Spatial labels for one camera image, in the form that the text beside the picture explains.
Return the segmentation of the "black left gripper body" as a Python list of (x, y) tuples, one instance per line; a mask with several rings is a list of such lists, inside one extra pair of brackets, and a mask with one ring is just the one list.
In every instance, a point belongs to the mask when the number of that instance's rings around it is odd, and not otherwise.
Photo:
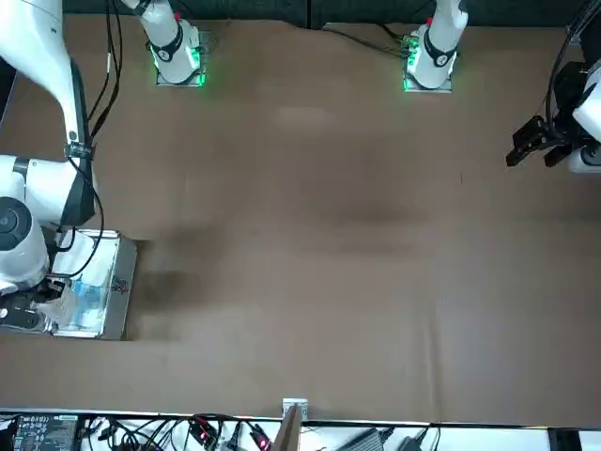
[(590, 128), (589, 66), (585, 62), (569, 61), (558, 72), (547, 99), (548, 145), (573, 146)]

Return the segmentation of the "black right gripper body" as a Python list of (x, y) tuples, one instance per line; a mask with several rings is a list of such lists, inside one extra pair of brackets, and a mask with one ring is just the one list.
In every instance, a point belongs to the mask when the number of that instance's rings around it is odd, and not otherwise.
[(17, 305), (49, 303), (62, 296), (65, 282), (59, 279), (43, 279), (37, 286), (16, 293)]

